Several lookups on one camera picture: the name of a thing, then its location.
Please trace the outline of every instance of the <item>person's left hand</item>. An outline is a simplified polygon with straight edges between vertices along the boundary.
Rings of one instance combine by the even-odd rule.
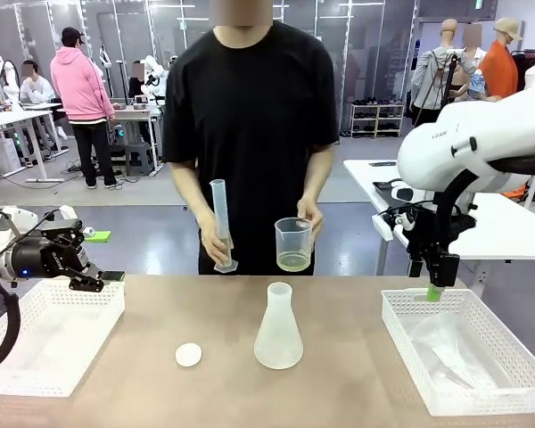
[[[303,196],[297,202],[297,217],[305,218],[313,226],[313,242],[317,239],[321,227],[323,227],[323,214],[317,207],[317,204],[311,198]]]

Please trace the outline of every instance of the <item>green object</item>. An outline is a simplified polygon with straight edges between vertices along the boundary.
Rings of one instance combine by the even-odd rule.
[[[86,238],[86,243],[106,243],[109,241],[109,237],[111,236],[111,231],[109,230],[102,230],[95,232],[95,235],[91,236],[90,238]]]
[[[436,287],[430,284],[430,287],[428,287],[428,294],[426,294],[426,300],[431,302],[437,302],[440,301],[441,295],[442,291],[438,290]]]

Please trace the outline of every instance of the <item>person's right hand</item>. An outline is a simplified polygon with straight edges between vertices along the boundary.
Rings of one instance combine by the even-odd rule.
[[[198,226],[202,231],[202,245],[211,259],[218,265],[224,266],[228,262],[226,246],[218,238],[216,233],[216,218],[212,211],[198,218]]]

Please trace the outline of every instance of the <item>white plastic basket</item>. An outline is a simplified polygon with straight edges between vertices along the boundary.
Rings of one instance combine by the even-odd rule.
[[[446,290],[440,302],[416,301],[426,289],[383,291],[383,322],[432,416],[488,416],[535,413],[535,357],[470,290]],[[457,314],[510,385],[494,389],[436,388],[408,335],[408,325],[432,315]]]
[[[44,280],[20,300],[21,333],[0,365],[0,394],[69,397],[125,309],[123,283],[74,292]],[[0,343],[7,326],[0,317]]]

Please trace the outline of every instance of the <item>man in black t-shirt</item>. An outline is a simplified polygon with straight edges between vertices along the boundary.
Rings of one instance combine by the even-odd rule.
[[[221,25],[169,73],[164,159],[201,229],[201,274],[226,260],[210,188],[224,179],[235,273],[289,275],[276,264],[274,224],[306,218],[315,236],[323,225],[316,202],[338,140],[333,64],[314,37],[272,21],[271,1],[212,4]]]

